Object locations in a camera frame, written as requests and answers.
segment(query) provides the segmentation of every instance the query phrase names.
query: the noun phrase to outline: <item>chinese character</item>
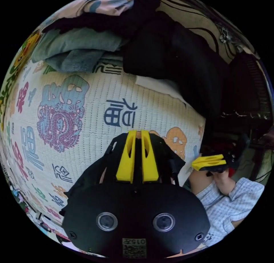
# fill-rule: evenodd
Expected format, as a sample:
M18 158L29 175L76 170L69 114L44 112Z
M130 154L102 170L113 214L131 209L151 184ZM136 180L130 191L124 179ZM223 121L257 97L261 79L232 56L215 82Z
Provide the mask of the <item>chinese character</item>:
M16 104L16 106L18 107L18 112L19 113L22 113L22 111L23 111L23 105L25 103L24 100L25 100L28 88L29 88L29 83L26 82L24 88L21 88L20 91L19 91L17 104Z
M44 164L38 160L39 157L35 154L35 138L32 127L28 126L27 132L25 128L21 127L21 138L25 160L27 160L27 162L31 162L33 165L43 171Z
M50 214L52 214L53 216L55 216L55 217L61 219L61 217L57 214L57 212L55 212L54 210L48 208L47 206L45 206L45 207L46 207L46 209L48 210L48 212L49 212Z
M72 183L72 179L67 177L69 175L69 172L63 166L61 166L60 168L59 166L54 166L52 164L52 168L54 170L54 174L56 178L60 178L63 181Z
M30 72L30 70L31 70L31 67L25 72L24 77L23 77L23 81L25 81L25 79L26 79L28 73Z
M51 184L53 187L54 187L54 189L55 190L53 190L54 192L56 192L59 196L61 196L61 197L64 197L64 198L68 198L64 193L66 192L66 190L63 188L63 187L61 187L61 186L55 186L53 183Z
M34 97L35 92L36 92L36 88L33 91L29 92L29 97L28 97L29 106L31 106L32 98Z
M102 73L106 74L116 74L116 75L121 75L123 69L119 66L109 66L109 65L104 65L104 64L99 64L97 63L93 69L92 73L97 73L98 71L101 71Z
M136 110L137 106L134 106L135 103L132 104L132 107L129 106L126 102L125 99L123 99L122 102L120 101L112 101L112 100L107 100L107 102L110 102L110 106L104 114L104 121L107 125L111 126L118 126L121 127L120 125L120 116L121 116L121 111L123 111L123 108L126 107L129 110ZM134 120L135 120L135 111L129 111L126 110L123 112L122 115L122 124L125 126L131 126L132 128L134 127Z
M65 207L64 204L63 204L64 202L61 198L59 198L56 195L51 195L50 193L49 193L49 195L52 197L51 201L55 202L58 206L61 206L63 208Z
M26 167L26 169L28 170L29 176L30 176L33 180L35 180L34 175L33 175L33 172L32 172L30 169L28 169L28 167Z
M41 197L43 200L45 200L46 202L48 202L46 200L46 196L42 193L42 191L39 188L35 188L34 186L33 186L33 188L36 191L36 193L39 195L39 197Z
M26 178L26 180L28 180L28 175L24 171L23 158L22 158L22 155L20 154L17 143L15 142L14 146L13 146L12 140L11 140L11 146L12 146L12 150L13 150L13 153L15 156L15 162L16 162L18 168L20 169L22 175Z

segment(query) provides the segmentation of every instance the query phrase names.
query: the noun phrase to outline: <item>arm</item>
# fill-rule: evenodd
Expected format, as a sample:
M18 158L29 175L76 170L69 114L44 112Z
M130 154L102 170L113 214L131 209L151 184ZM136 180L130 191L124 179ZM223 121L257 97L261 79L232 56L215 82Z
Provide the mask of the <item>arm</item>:
M213 179L216 182L220 192L228 196L234 189L236 182L228 176L228 169L223 173L213 173Z

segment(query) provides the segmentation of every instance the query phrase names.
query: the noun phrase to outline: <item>sticker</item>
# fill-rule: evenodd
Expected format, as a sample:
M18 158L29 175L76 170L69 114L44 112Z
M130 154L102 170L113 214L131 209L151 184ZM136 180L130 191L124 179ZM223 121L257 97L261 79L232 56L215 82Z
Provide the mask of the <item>sticker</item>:
M145 238L122 238L123 258L146 258Z

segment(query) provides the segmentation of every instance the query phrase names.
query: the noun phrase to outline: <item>yellow clip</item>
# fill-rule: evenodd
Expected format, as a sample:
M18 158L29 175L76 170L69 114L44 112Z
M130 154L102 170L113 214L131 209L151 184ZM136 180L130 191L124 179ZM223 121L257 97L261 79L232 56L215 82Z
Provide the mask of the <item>yellow clip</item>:
M148 131L141 131L141 140L143 183L157 181L159 178L159 174Z
M129 181L130 183L133 181L136 133L137 131L134 130L128 132L124 151L116 173L116 179L119 181Z
M207 157L198 157L192 162L192 167L199 171L203 167L211 167L217 165L226 164L226 161L223 159L223 155L207 156Z

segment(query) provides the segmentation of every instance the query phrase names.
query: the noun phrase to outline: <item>bedsheet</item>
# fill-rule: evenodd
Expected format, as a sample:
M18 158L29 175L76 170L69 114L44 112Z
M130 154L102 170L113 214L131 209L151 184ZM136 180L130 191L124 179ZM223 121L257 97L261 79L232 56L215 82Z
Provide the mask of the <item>bedsheet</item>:
M99 63L91 74L54 71L26 62L7 100L3 143L11 170L28 200L61 224L64 195L111 140L149 130L186 162L188 178L205 119L181 100L136 85L123 68Z

